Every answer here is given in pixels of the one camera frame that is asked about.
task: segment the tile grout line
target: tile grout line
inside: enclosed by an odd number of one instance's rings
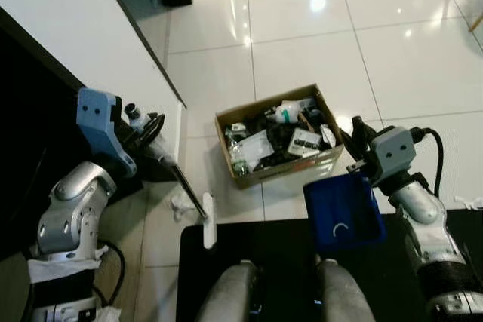
[[[364,64],[365,74],[368,77],[369,86],[371,87],[372,97],[374,98],[374,103],[376,104],[377,114],[379,115],[379,119],[382,122],[383,118],[380,114],[379,105],[377,104],[376,94],[374,93],[374,88],[372,87],[371,77],[369,76],[369,71],[368,71],[368,66],[365,63],[364,54],[362,53],[361,43],[359,42],[359,37],[357,36],[357,32],[356,32],[355,27],[354,27],[354,20],[352,19],[352,15],[351,15],[350,8],[349,8],[349,3],[348,3],[347,0],[344,0],[344,1],[346,2],[347,13],[349,15],[350,23],[352,24],[352,31],[354,32],[355,41],[357,42],[357,46],[359,48],[359,53],[361,54],[362,64]]]
[[[456,0],[453,0],[453,2],[456,5],[456,7],[458,8],[458,11],[460,11],[461,17],[463,18],[463,20],[465,21],[465,23],[466,23],[466,25],[468,26],[468,29],[469,29],[471,25],[468,23],[468,20],[466,20],[465,14],[461,10],[460,5],[458,4],[458,2]],[[480,42],[478,41],[478,38],[476,38],[475,32],[468,31],[468,33],[472,33],[473,38],[476,41],[476,44],[480,47],[481,51],[483,52],[483,44],[480,44]]]
[[[143,185],[144,194],[145,194],[145,206],[144,206],[144,219],[143,219],[143,233],[141,237],[141,245],[140,245],[140,250],[141,252],[139,253],[139,272],[137,274],[137,289],[136,289],[136,298],[134,299],[134,309],[133,309],[133,317],[136,319],[136,312],[137,312],[137,303],[139,302],[139,293],[141,291],[141,277],[143,274],[144,270],[144,258],[143,258],[143,250],[144,250],[144,229],[146,228],[146,217],[148,215],[148,203],[149,203],[149,197],[150,193],[148,193],[148,188]]]
[[[254,45],[253,36],[251,33],[251,12],[250,12],[250,0],[247,0],[247,11],[248,11],[248,29],[250,32],[250,56],[251,56],[251,78],[254,84],[254,99],[257,100],[257,86],[255,85],[255,62],[254,62]]]
[[[441,19],[441,21],[446,21],[446,20],[453,20],[453,19],[460,19],[463,18],[463,16],[455,16],[455,17],[446,17]],[[411,22],[403,22],[403,23],[394,23],[394,24],[383,24],[379,26],[363,26],[361,28],[352,28],[352,29],[346,29],[346,30],[336,30],[333,32],[322,32],[322,33],[315,33],[315,34],[308,34],[308,35],[297,35],[294,37],[287,37],[287,38],[277,38],[277,39],[270,39],[266,41],[255,41],[252,44],[270,44],[270,43],[276,43],[279,41],[292,41],[292,40],[297,40],[297,39],[304,39],[304,38],[312,38],[312,37],[322,37],[324,35],[334,35],[334,34],[340,34],[340,33],[348,33],[348,32],[354,32],[354,30],[361,31],[361,30],[370,30],[370,29],[378,29],[378,28],[389,28],[389,27],[395,27],[395,26],[404,26],[404,25],[411,25],[411,24],[424,24],[424,23],[431,23],[439,21],[437,19],[428,19],[428,20],[415,20]],[[175,54],[187,54],[187,53],[195,53],[195,52],[202,52],[202,51],[214,51],[214,50],[219,50],[219,49],[225,49],[225,48],[236,48],[236,47],[245,47],[243,44],[234,44],[234,45],[222,45],[219,47],[211,47],[211,48],[200,48],[200,49],[192,49],[189,51],[177,51],[177,52],[171,52],[168,55],[175,55]]]
[[[251,12],[250,12],[250,0],[247,0],[248,10],[248,27],[250,30],[250,55],[251,55],[251,77],[254,84],[254,99],[257,100],[257,86],[255,85],[255,62],[254,62],[254,43],[251,31]],[[262,209],[263,209],[263,221],[265,221],[265,200],[263,200],[263,183],[260,184],[260,193],[262,195]]]
[[[432,115],[391,117],[391,118],[384,118],[383,120],[384,121],[397,121],[397,120],[408,120],[410,118],[431,118],[431,117],[445,117],[445,116],[457,116],[457,115],[473,115],[475,113],[483,113],[483,109],[476,109],[474,111],[461,111],[461,112],[438,113],[438,114],[432,114]]]

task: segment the white cloth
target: white cloth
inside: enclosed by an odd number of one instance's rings
[[[30,259],[29,266],[30,283],[52,281],[68,277],[86,269],[97,269],[100,265],[100,257],[109,250],[107,246],[95,251],[95,259],[49,261]]]
[[[468,201],[460,196],[454,197],[454,202],[463,204],[467,210],[483,210],[483,197],[475,198],[472,201]]]
[[[119,322],[121,310],[114,307],[104,307],[97,310],[94,322]]]

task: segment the blue container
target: blue container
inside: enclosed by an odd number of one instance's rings
[[[368,180],[360,173],[311,182],[303,187],[318,252],[383,241],[386,228]]]

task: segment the cardboard box contents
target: cardboard box contents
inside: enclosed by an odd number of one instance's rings
[[[323,161],[335,162],[343,148],[316,85],[221,112],[215,122],[230,173],[240,188]]]

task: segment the wooden chair leg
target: wooden chair leg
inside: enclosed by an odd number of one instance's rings
[[[472,32],[473,30],[475,30],[478,24],[480,24],[482,20],[483,20],[483,14],[480,15],[477,20],[475,20],[472,26],[470,26],[469,31]]]

